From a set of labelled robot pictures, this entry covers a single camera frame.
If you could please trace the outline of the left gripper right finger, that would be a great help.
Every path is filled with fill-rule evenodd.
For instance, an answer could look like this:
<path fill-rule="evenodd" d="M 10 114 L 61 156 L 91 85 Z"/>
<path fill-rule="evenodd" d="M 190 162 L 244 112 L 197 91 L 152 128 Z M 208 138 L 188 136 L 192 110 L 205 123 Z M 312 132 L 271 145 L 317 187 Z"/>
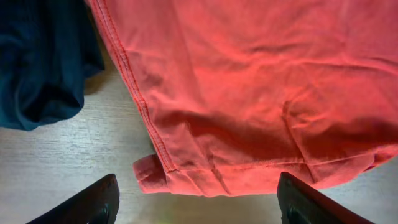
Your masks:
<path fill-rule="evenodd" d="M 288 172 L 280 174 L 277 198 L 283 224 L 372 224 Z"/>

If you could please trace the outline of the orange soccer t-shirt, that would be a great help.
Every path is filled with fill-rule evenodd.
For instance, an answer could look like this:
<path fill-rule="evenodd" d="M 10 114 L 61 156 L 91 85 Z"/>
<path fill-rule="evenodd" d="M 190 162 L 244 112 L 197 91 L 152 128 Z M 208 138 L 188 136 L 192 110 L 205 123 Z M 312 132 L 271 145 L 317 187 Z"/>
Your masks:
<path fill-rule="evenodd" d="M 89 0 L 155 154 L 146 194 L 317 189 L 397 155 L 396 0 Z"/>

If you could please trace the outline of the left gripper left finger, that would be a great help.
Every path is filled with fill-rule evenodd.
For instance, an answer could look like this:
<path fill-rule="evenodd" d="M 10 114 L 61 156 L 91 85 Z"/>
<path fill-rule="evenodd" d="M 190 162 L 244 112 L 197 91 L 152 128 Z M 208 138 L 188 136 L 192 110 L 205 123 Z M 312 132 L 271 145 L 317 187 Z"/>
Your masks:
<path fill-rule="evenodd" d="M 118 210 L 118 182 L 108 174 L 28 224 L 114 224 Z"/>

